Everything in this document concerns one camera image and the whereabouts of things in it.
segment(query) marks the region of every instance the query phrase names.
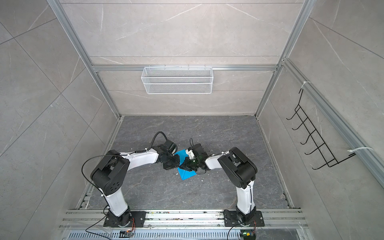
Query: black wire rack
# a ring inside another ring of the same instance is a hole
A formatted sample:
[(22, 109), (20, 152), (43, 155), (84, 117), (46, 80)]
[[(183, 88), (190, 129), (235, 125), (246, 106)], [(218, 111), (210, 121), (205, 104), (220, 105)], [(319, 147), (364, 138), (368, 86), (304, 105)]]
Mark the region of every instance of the black wire rack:
[[(323, 157), (323, 159), (324, 159), (324, 161), (325, 161), (325, 164), (321, 165), (321, 166), (318, 167), (318, 168), (312, 168), (312, 169), (317, 170), (317, 169), (320, 169), (320, 168), (324, 167), (325, 165), (327, 165), (328, 167), (333, 167), (333, 166), (335, 166), (336, 164), (339, 164), (339, 163), (341, 163), (341, 162), (347, 160), (348, 158), (351, 158), (351, 157), (355, 156), (356, 154), (355, 154), (355, 153), (352, 153), (352, 154), (348, 155), (348, 157), (346, 157), (345, 159), (343, 159), (343, 160), (341, 160), (341, 161), (339, 161), (339, 160), (336, 159), (336, 157), (333, 155), (332, 151), (329, 149), (328, 145), (327, 145), (326, 142), (324, 141), (324, 139), (323, 139), (323, 137), (321, 136), (321, 134), (319, 133), (319, 131), (318, 131), (318, 130), (316, 129), (316, 127), (313, 125), (312, 121), (310, 120), (310, 118), (308, 117), (308, 115), (305, 113), (304, 109), (300, 106), (301, 97), (302, 97), (302, 95), (303, 95), (303, 89), (300, 89), (299, 94), (300, 94), (300, 99), (299, 99), (299, 103), (298, 103), (297, 106), (295, 107), (295, 114), (294, 114), (291, 118), (287, 118), (287, 120), (291, 120), (295, 115), (297, 115), (297, 116), (299, 117), (300, 121), (301, 121), (301, 124), (300, 124), (296, 129), (293, 129), (293, 128), (292, 128), (292, 130), (295, 131), (295, 130), (299, 129), (301, 126), (304, 126), (305, 129), (307, 130), (308, 134), (309, 134), (308, 137), (307, 137), (307, 140), (306, 140), (304, 143), (300, 142), (300, 144), (305, 145), (305, 144), (308, 142), (309, 138), (311, 138), (312, 141), (314, 142), (314, 144), (316, 145), (315, 150), (313, 150), (313, 151), (310, 152), (310, 153), (304, 153), (304, 154), (306, 154), (306, 155), (310, 155), (310, 154), (314, 153), (316, 150), (319, 150), (321, 156)], [(304, 120), (303, 120), (303, 118), (300, 117), (300, 115), (298, 114), (298, 111), (299, 111), (299, 110), (301, 110), (301, 111), (303, 112), (303, 114), (305, 115), (305, 118), (303, 117)], [(313, 135), (314, 135), (315, 133), (317, 133), (317, 134), (319, 135), (319, 137), (320, 137), (320, 139), (321, 139), (321, 142), (320, 142), (320, 143), (316, 143), (315, 139), (313, 138)], [(330, 158), (331, 158), (331, 160), (328, 161), (328, 160), (326, 159), (325, 154), (324, 154), (324, 151), (328, 151), (328, 152), (330, 153), (330, 156), (331, 156)]]

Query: blue paper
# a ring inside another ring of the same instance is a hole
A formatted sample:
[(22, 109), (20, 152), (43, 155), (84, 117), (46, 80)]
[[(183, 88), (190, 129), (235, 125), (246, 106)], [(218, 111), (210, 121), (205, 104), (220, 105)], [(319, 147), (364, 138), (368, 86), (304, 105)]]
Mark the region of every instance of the blue paper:
[[(185, 158), (188, 157), (188, 155), (185, 152), (185, 150), (180, 150), (180, 151), (176, 152), (175, 155), (176, 154), (180, 156), (180, 165), (184, 162)], [(180, 177), (181, 177), (182, 180), (186, 180), (187, 178), (190, 178), (191, 176), (196, 175), (195, 171), (188, 172), (186, 170), (180, 169), (179, 167), (177, 169), (178, 169), (178, 171), (180, 173)]]

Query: hook rack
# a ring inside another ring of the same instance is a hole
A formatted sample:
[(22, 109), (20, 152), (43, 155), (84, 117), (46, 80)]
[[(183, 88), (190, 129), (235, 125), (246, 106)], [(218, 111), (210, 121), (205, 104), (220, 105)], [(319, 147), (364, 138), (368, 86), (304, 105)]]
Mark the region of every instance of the hook rack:
[[(292, 130), (295, 131), (295, 130), (299, 129), (302, 125), (304, 125), (305, 129), (307, 130), (307, 132), (308, 132), (308, 134), (309, 134), (308, 137), (307, 137), (307, 140), (306, 140), (304, 143), (300, 142), (300, 144), (305, 145), (305, 144), (308, 142), (309, 138), (311, 138), (312, 141), (314, 142), (314, 144), (316, 145), (315, 150), (313, 150), (313, 151), (310, 152), (310, 153), (304, 153), (304, 154), (306, 154), (306, 155), (310, 155), (310, 154), (314, 153), (316, 150), (319, 150), (321, 156), (323, 157), (323, 159), (324, 159), (324, 161), (325, 161), (325, 164), (321, 165), (321, 166), (318, 167), (318, 168), (312, 168), (312, 169), (313, 169), (313, 170), (317, 170), (317, 169), (320, 169), (320, 168), (324, 167), (325, 165), (327, 165), (328, 167), (333, 167), (333, 166), (335, 166), (336, 164), (339, 164), (339, 163), (341, 163), (341, 162), (347, 160), (348, 158), (351, 158), (351, 157), (355, 156), (356, 154), (355, 154), (355, 153), (352, 153), (352, 154), (348, 155), (348, 157), (346, 157), (345, 159), (343, 159), (343, 160), (341, 160), (341, 161), (338, 161), (338, 160), (336, 159), (336, 157), (333, 155), (332, 151), (329, 149), (328, 145), (327, 145), (326, 142), (324, 141), (323, 137), (321, 136), (321, 134), (319, 133), (319, 131), (317, 130), (317, 128), (313, 125), (312, 121), (309, 119), (309, 117), (308, 117), (308, 115), (305, 113), (304, 109), (300, 106), (301, 97), (302, 97), (302, 95), (303, 95), (303, 89), (300, 89), (299, 94), (300, 94), (300, 99), (299, 99), (299, 103), (298, 103), (297, 106), (295, 107), (295, 113), (294, 113), (294, 115), (293, 115), (291, 118), (287, 118), (287, 120), (291, 120), (295, 115), (297, 115), (297, 116), (299, 117), (300, 121), (301, 121), (301, 124), (300, 124), (296, 129), (293, 129), (293, 128), (292, 128)], [(305, 115), (305, 119), (304, 119), (304, 120), (303, 120), (303, 119), (300, 117), (300, 115), (298, 114), (298, 111), (299, 111), (299, 110), (301, 110), (301, 111), (304, 113), (304, 115)], [(313, 131), (310, 132), (310, 131), (308, 130), (307, 125), (305, 125), (305, 122), (306, 122), (306, 121), (309, 122), (309, 123), (312, 125), (312, 127), (313, 127), (313, 129), (314, 129)], [(316, 141), (315, 141), (314, 138), (313, 138), (313, 134), (314, 134), (314, 133), (317, 133), (317, 134), (320, 136), (320, 138), (321, 138), (321, 140), (322, 140), (322, 142), (323, 142), (322, 144), (318, 145), (318, 144), (316, 143)], [(330, 161), (327, 161), (327, 160), (326, 160), (326, 158), (324, 157), (324, 154), (323, 154), (323, 152), (322, 152), (322, 149), (320, 148), (320, 147), (322, 147), (322, 146), (324, 146), (324, 145), (325, 145), (325, 147), (328, 149), (328, 151), (329, 151), (329, 152), (331, 153), (331, 155), (332, 155), (332, 159), (331, 159)]]

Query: mesh panel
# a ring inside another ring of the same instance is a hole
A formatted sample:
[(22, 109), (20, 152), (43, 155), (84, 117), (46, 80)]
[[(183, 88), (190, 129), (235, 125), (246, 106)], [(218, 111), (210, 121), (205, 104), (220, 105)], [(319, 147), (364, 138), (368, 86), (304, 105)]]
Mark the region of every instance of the mesh panel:
[(211, 93), (210, 67), (146, 67), (141, 79), (148, 94)]

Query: wall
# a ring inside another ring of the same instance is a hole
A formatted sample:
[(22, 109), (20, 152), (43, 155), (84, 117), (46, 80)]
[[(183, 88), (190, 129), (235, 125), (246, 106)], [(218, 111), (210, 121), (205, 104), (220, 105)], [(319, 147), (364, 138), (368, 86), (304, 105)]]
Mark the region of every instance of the wall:
[(0, 73), (0, 239), (51, 239), (116, 119), (45, 0), (2, 1)]
[[(382, 10), (379, 1), (319, 0), (290, 55), (381, 155)], [(312, 169), (324, 160), (318, 151), (304, 154), (316, 147), (311, 139), (299, 143), (308, 134), (303, 126), (292, 130), (301, 123), (297, 116), (287, 120), (294, 114), (299, 89), (300, 84), (283, 70), (259, 119), (294, 206), (302, 208), (315, 239), (382, 239), (384, 190), (365, 165), (352, 157), (334, 167)], [(350, 147), (305, 92), (301, 105), (335, 157), (346, 158)]]
[[(61, 0), (94, 64), (277, 64), (303, 1)], [(272, 72), (215, 72), (212, 94), (148, 95), (101, 72), (121, 114), (254, 114)]]

